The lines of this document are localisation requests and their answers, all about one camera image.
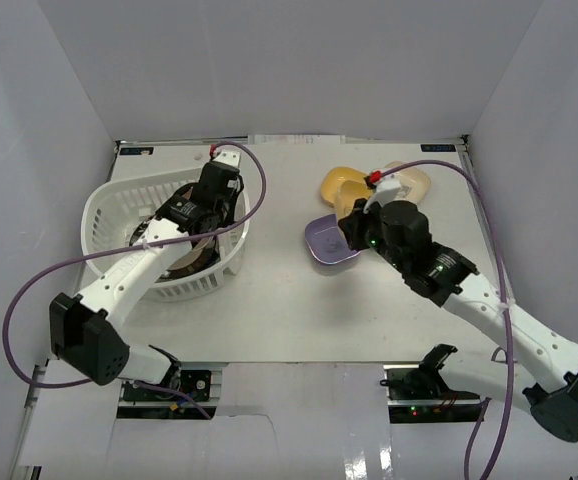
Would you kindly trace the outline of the round black rimmed plate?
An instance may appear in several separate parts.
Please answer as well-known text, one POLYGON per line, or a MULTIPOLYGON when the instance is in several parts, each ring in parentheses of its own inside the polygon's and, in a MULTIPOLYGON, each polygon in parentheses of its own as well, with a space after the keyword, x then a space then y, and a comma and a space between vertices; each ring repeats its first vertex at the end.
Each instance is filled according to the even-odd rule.
MULTIPOLYGON (((128 239, 129 245, 134 245, 141 239, 154 217, 155 215, 149 215, 141 220, 128 239)), ((206 265, 210 265, 216 257, 214 253, 215 243, 214 238, 203 239, 198 243, 191 243, 192 250, 172 263, 159 277, 157 283, 187 277, 200 271, 206 265)))

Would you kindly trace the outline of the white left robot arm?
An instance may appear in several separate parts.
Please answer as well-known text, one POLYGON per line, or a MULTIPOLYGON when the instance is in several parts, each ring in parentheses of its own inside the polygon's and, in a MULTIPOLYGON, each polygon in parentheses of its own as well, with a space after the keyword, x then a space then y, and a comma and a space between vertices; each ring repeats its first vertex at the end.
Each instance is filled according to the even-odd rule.
POLYGON ((134 251, 70 297, 57 295, 49 307, 52 353, 87 379, 104 386, 137 380, 157 398, 180 387, 176 358, 154 346, 133 346, 121 335, 125 320, 146 292, 209 233, 235 222, 244 189, 235 160, 211 160, 198 181, 177 189, 138 228, 134 251))

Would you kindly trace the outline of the brown square panda dish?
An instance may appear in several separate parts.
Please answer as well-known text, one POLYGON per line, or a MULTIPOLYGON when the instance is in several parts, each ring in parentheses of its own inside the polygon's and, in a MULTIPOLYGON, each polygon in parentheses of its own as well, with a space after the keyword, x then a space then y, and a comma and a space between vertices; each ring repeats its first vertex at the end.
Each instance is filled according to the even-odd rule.
POLYGON ((216 237, 201 240, 192 251, 185 256, 183 272, 191 275, 210 266, 214 262, 216 245, 216 237))

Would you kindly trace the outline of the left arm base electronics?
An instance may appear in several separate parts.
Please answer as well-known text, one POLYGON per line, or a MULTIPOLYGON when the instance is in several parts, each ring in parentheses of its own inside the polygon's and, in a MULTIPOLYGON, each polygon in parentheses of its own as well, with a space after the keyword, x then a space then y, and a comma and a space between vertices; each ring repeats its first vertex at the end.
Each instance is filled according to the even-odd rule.
POLYGON ((167 386, 175 393, 124 382, 116 417, 131 420, 210 420, 218 396, 212 392, 211 370, 182 370, 167 386))

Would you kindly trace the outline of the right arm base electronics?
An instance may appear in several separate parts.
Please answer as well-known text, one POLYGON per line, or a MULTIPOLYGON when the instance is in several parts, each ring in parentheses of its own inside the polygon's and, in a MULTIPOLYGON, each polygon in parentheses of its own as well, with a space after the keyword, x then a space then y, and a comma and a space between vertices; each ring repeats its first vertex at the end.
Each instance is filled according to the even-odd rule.
POLYGON ((385 389, 391 425, 474 423, 482 398, 450 390, 435 380, 417 382, 418 364, 385 364, 380 385, 385 389))

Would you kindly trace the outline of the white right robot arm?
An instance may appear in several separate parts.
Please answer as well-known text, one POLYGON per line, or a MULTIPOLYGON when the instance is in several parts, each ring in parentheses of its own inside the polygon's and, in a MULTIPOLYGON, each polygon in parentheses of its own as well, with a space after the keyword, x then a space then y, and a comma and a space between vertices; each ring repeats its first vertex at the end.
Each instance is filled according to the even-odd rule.
POLYGON ((433 240, 427 217, 411 202, 360 199, 338 226, 351 249, 374 251, 413 292, 505 349, 521 368, 518 407, 556 438, 578 441, 577 343, 503 300, 473 262, 433 240))

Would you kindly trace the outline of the purple square panda dish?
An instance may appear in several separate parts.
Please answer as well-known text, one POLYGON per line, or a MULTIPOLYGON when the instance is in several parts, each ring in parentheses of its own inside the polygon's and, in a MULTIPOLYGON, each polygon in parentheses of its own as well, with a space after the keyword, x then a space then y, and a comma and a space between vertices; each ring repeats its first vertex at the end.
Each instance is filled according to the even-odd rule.
POLYGON ((338 265, 359 255, 348 247, 334 214, 309 222, 304 229, 304 238, 311 255, 322 265, 338 265))

